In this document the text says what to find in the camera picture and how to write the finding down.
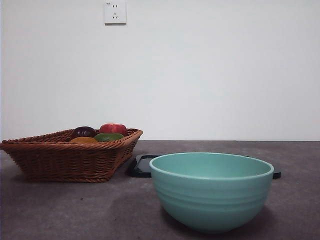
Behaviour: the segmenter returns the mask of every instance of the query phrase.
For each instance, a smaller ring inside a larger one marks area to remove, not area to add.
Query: electrical socket
[[[109,0],[104,6],[104,24],[127,24],[127,3],[124,0]]]

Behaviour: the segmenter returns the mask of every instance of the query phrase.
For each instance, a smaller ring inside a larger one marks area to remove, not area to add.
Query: mint green bowl
[[[274,167],[262,160],[225,153],[184,152],[150,161],[152,182],[163,208],[203,233],[224,233],[262,209]]]

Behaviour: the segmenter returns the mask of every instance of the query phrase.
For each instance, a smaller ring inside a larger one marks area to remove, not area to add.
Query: dark purple fruit
[[[94,130],[92,127],[89,126],[80,126],[74,129],[71,133],[71,138],[78,138],[78,137],[88,137],[93,138],[95,135],[97,135],[96,130]]]

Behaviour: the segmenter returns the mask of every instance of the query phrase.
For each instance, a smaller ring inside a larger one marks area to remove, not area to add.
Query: basket rim
[[[7,148],[25,148],[25,149],[52,149],[54,150],[57,148],[63,149],[116,149],[121,147],[126,147],[136,139],[138,139],[142,134],[143,131],[136,129],[136,128],[127,128],[128,131],[133,131],[129,135],[114,141],[105,141],[105,142],[88,142],[88,143],[77,143],[77,142],[69,142],[69,141],[59,141],[59,142],[50,142],[50,141],[28,141],[32,138],[43,138],[49,135],[58,135],[64,134],[66,132],[73,131],[73,129],[67,129],[62,131],[57,131],[53,133],[43,134],[39,136],[32,136],[32,137],[23,137],[18,139],[9,139],[3,140],[0,143],[0,150],[6,150]]]

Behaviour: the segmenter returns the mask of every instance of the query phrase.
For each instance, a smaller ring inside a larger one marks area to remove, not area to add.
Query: black plate
[[[130,166],[128,167],[126,173],[129,176],[135,177],[135,178],[151,178],[149,163],[152,159],[159,156],[161,155],[142,154],[142,155],[136,156],[135,159],[130,164]],[[273,179],[281,178],[281,170],[277,166],[273,165],[273,167],[274,167]]]

